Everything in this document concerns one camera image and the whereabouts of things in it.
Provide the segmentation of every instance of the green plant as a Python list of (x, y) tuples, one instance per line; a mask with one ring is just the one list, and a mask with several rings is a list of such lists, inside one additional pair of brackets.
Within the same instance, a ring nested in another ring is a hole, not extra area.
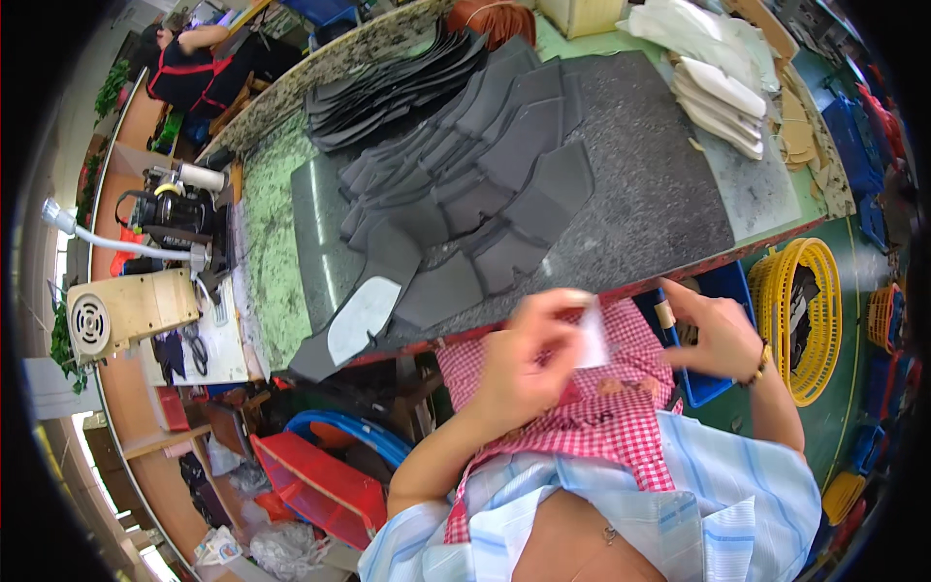
[(103, 158), (93, 155), (88, 158), (84, 167), (88, 170), (88, 178), (84, 188), (81, 189), (81, 200), (77, 203), (77, 221), (85, 228), (90, 228), (90, 209), (94, 206), (94, 196), (97, 194), (97, 180), (101, 171)]
[(52, 350), (49, 354), (55, 360), (64, 377), (74, 375), (72, 390), (80, 394), (88, 387), (88, 375), (77, 365), (71, 348), (71, 335), (68, 333), (68, 306), (64, 301), (55, 303), (55, 327), (52, 328)]
[(116, 110), (120, 89), (126, 85), (127, 81), (129, 81), (129, 61), (122, 60), (110, 69), (106, 80), (103, 81), (103, 87), (97, 93), (97, 100), (94, 101), (94, 111), (97, 112), (95, 128), (106, 116)]

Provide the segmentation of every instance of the yellow plastic basket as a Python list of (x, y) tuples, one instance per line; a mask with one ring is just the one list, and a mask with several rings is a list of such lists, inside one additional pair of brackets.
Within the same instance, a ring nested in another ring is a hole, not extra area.
[[(789, 368), (789, 329), (792, 277), (796, 265), (815, 273), (820, 292), (808, 303), (811, 331), (795, 372)], [(773, 348), (773, 358), (789, 387), (795, 405), (814, 402), (834, 373), (841, 347), (841, 280), (828, 245), (819, 238), (796, 238), (774, 254), (763, 257), (747, 275), (753, 313), (760, 335)]]
[(887, 354), (896, 352), (896, 347), (889, 341), (889, 326), (892, 324), (892, 304), (897, 291), (898, 285), (893, 283), (870, 293), (867, 302), (867, 337)]
[(867, 480), (862, 475), (854, 475), (847, 471), (837, 474), (821, 497), (821, 506), (828, 514), (830, 525), (837, 525), (847, 517), (866, 485)]

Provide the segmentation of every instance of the woman's left hand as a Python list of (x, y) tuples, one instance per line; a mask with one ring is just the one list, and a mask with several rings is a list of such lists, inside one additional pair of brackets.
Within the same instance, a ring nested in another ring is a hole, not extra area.
[[(594, 295), (576, 289), (525, 297), (507, 328), (488, 336), (479, 388), (460, 413), (494, 440), (556, 406), (584, 342), (578, 327), (558, 315), (593, 300)], [(541, 365), (537, 357), (544, 350), (551, 356)]]

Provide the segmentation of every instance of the light blue striped shirt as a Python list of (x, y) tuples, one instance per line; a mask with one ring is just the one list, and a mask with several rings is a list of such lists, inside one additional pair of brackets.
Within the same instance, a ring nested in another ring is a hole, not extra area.
[(588, 500), (669, 582), (793, 579), (821, 517), (802, 458), (692, 418), (656, 417), (676, 491), (639, 491), (628, 468), (606, 461), (501, 454), (465, 484), (470, 543), (443, 544), (448, 504), (405, 509), (362, 554), (362, 582), (509, 580), (537, 506), (559, 488)]

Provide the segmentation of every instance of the hand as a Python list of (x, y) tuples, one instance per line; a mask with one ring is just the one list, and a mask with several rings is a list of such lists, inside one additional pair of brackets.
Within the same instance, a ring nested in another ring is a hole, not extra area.
[(663, 358), (673, 368), (688, 368), (721, 378), (746, 381), (760, 367), (762, 339), (733, 299), (712, 299), (679, 283), (660, 279), (672, 315), (698, 328), (698, 345), (669, 347)]
[[(519, 428), (556, 406), (582, 353), (584, 338), (561, 312), (585, 307), (594, 295), (554, 289), (525, 297), (507, 328), (486, 339), (479, 389), (463, 409), (489, 440)], [(537, 363), (549, 350), (546, 365)]]

